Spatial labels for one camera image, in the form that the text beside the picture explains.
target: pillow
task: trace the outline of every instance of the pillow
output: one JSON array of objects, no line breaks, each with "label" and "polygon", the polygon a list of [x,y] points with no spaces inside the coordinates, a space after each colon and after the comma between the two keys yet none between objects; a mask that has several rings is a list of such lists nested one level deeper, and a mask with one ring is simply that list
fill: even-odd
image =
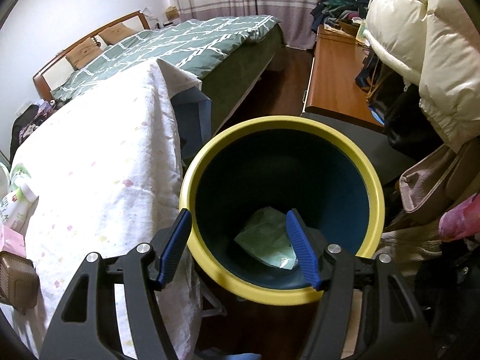
[{"label": "pillow", "polygon": [[91,38],[88,38],[69,51],[65,57],[75,70],[79,70],[102,53],[102,49]]},{"label": "pillow", "polygon": [[128,38],[129,36],[135,35],[136,33],[137,31],[128,28],[125,24],[118,23],[103,30],[99,33],[99,35],[106,44],[116,44],[121,40]]}]

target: wooden desk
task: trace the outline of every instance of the wooden desk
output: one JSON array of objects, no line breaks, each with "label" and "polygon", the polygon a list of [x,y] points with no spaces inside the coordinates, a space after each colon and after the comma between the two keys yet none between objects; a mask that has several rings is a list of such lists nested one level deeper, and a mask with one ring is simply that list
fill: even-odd
[{"label": "wooden desk", "polygon": [[319,28],[305,111],[383,132],[355,84],[365,57],[354,38]]}]

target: green plastic bag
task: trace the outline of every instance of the green plastic bag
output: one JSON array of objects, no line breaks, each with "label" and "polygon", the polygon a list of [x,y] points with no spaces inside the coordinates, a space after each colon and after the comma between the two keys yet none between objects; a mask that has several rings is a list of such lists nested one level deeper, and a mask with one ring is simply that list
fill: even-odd
[{"label": "green plastic bag", "polygon": [[235,242],[266,266],[292,269],[297,256],[290,244],[286,215],[272,207],[255,211]]}]

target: pile of clothes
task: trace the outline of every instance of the pile of clothes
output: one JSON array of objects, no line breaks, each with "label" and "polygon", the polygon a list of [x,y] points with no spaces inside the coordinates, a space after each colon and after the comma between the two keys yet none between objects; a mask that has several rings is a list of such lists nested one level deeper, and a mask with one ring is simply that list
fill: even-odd
[{"label": "pile of clothes", "polygon": [[367,17],[367,7],[370,0],[320,0],[310,12],[313,16],[311,30],[317,32],[321,24],[337,27],[340,20],[353,17]]},{"label": "pile of clothes", "polygon": [[58,109],[54,100],[41,101],[40,104],[30,105],[18,118],[11,129],[10,163],[15,153],[25,139],[27,139],[43,122],[52,116]]}]

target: pink tissue box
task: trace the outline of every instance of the pink tissue box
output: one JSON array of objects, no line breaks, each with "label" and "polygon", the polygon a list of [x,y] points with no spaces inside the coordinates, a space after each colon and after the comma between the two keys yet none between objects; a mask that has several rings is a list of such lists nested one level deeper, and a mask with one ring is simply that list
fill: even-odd
[{"label": "pink tissue box", "polygon": [[0,251],[8,251],[26,258],[25,240],[23,235],[9,227],[0,225]]}]

